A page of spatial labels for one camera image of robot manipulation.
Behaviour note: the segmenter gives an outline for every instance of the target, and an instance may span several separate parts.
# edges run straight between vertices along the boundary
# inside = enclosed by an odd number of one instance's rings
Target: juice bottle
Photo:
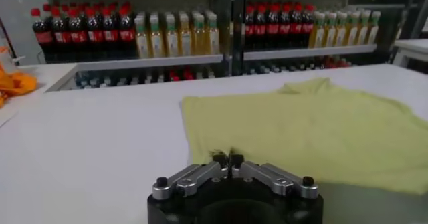
[[[153,57],[161,58],[165,55],[162,43],[162,34],[159,30],[159,16],[157,14],[152,14],[150,16],[150,28],[152,30],[150,38],[152,41]]]
[[[332,47],[334,36],[336,36],[336,13],[329,13],[327,15],[327,24],[324,26],[324,39],[322,40],[322,47]]]
[[[211,13],[208,15],[209,22],[209,53],[211,55],[220,54],[219,29],[217,28],[217,15]]]
[[[180,44],[179,51],[181,55],[191,55],[192,39],[189,30],[189,17],[186,13],[180,13]]]
[[[315,27],[309,37],[309,48],[322,47],[322,40],[324,39],[324,20],[326,15],[323,13],[315,12]]]
[[[381,18],[380,11],[373,11],[370,19],[370,25],[368,27],[368,36],[366,37],[365,44],[371,45],[375,43],[377,31],[379,30],[379,18]]]
[[[167,22],[167,32],[166,35],[166,45],[167,45],[167,54],[170,57],[178,57],[179,56],[179,46],[178,46],[178,37],[177,30],[175,29],[175,18],[171,13],[166,14],[166,22]]]
[[[334,36],[334,47],[343,46],[343,41],[346,34],[346,19],[348,18],[348,14],[343,12],[338,12],[338,23],[336,24],[336,36]]]
[[[364,11],[361,15],[360,24],[358,25],[358,33],[356,34],[355,44],[362,45],[366,41],[368,30],[368,19],[372,11]]]

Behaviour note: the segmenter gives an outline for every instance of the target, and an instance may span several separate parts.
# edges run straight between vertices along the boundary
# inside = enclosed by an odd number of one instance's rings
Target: shelf
[[[215,64],[221,62],[223,55],[195,55],[176,58],[145,58],[133,60],[116,60],[102,62],[79,62],[79,71],[115,70],[123,68],[144,68],[157,66]]]
[[[308,58],[323,55],[346,55],[374,52],[377,45],[358,45],[317,49],[284,49],[278,51],[245,52],[244,61],[266,60],[279,58]]]

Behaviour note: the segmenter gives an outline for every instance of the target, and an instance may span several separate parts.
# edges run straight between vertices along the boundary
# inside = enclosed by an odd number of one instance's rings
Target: red bottle label
[[[73,43],[84,43],[84,42],[87,42],[88,37],[86,37],[85,31],[73,32],[72,40],[73,40]]]
[[[134,30],[123,30],[123,31],[120,31],[120,39],[122,41],[132,41],[132,40],[135,40],[135,31]]]
[[[54,40],[50,32],[35,33],[35,37],[40,44],[51,43]]]
[[[280,26],[278,24],[272,24],[267,27],[268,34],[277,34],[280,30]]]
[[[302,32],[302,25],[293,23],[290,30],[292,33],[301,33]]]
[[[280,26],[280,34],[289,34],[290,25],[281,25]]]
[[[266,25],[256,25],[255,34],[264,35],[266,33]]]
[[[109,41],[109,42],[118,41],[119,32],[117,30],[104,31],[104,39],[106,39],[106,41]]]
[[[89,31],[88,32],[89,40],[91,42],[103,42],[104,41],[104,34],[103,31]]]

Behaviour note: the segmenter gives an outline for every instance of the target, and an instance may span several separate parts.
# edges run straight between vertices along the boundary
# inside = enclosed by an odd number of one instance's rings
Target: bottle label
[[[301,33],[302,32],[302,25],[297,24],[297,23],[293,23],[291,25],[290,30],[292,33]]]
[[[104,38],[109,42],[118,41],[119,32],[117,30],[104,31]]]
[[[122,30],[120,31],[120,39],[122,41],[132,41],[135,40],[135,30]]]
[[[51,43],[54,40],[50,32],[35,33],[35,37],[40,44]]]
[[[170,34],[167,36],[168,41],[168,52],[170,57],[177,57],[179,55],[177,36],[175,34]]]
[[[277,34],[279,30],[280,30],[279,24],[271,24],[271,25],[268,25],[267,27],[268,34]]]
[[[367,36],[367,27],[361,27],[360,35],[358,36],[357,45],[362,45]]]
[[[72,36],[70,33],[55,33],[55,39],[58,43],[70,43],[72,41]]]
[[[84,43],[87,42],[88,38],[86,37],[85,31],[72,32],[73,43]]]
[[[340,47],[343,46],[343,39],[345,38],[346,29],[341,28],[337,33],[336,44],[334,46]]]
[[[104,34],[103,31],[89,31],[88,32],[89,40],[91,42],[103,42],[104,41]]]
[[[375,43],[375,39],[376,39],[376,35],[377,35],[377,31],[379,30],[379,27],[372,27],[372,29],[370,30],[370,35],[368,36],[368,41],[367,43],[369,45],[374,44]]]
[[[140,36],[136,39],[140,58],[148,58],[148,44],[145,36]]]
[[[280,34],[288,34],[290,32],[290,25],[281,25]]]

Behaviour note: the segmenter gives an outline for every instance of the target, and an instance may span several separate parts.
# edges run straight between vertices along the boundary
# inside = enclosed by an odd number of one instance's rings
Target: plastic bottle
[[[136,27],[136,44],[140,58],[149,58],[148,35],[146,32],[146,14],[138,14],[134,20]]]
[[[377,36],[377,31],[379,30],[379,19],[381,18],[380,11],[373,11],[372,17],[370,19],[370,25],[368,27],[368,35],[365,40],[365,44],[374,44]]]
[[[324,39],[324,20],[326,18],[325,14],[315,12],[315,25],[314,30],[309,37],[309,48],[319,48],[322,47],[322,40]]]
[[[336,13],[329,13],[327,15],[327,24],[324,26],[324,39],[322,40],[322,47],[332,47],[334,36],[336,36]]]
[[[167,54],[170,57],[178,57],[179,56],[179,45],[178,45],[178,37],[177,30],[175,29],[175,18],[171,13],[166,14],[167,22],[167,31],[165,33],[166,38],[166,46],[167,46]]]
[[[343,46],[345,34],[346,34],[346,20],[348,15],[343,12],[338,12],[338,23],[336,24],[336,36],[334,36],[334,47]]]
[[[46,20],[41,18],[39,9],[32,9],[31,16],[33,18],[33,31],[45,55],[46,63],[52,63],[55,60],[55,55],[53,53],[55,45],[49,25]]]
[[[153,57],[162,58],[165,56],[165,51],[162,43],[162,34],[159,30],[159,17],[157,14],[152,14],[150,16],[150,28],[152,29],[150,38],[152,43]]]
[[[210,13],[209,22],[209,53],[211,55],[220,54],[219,29],[217,28],[217,15]]]

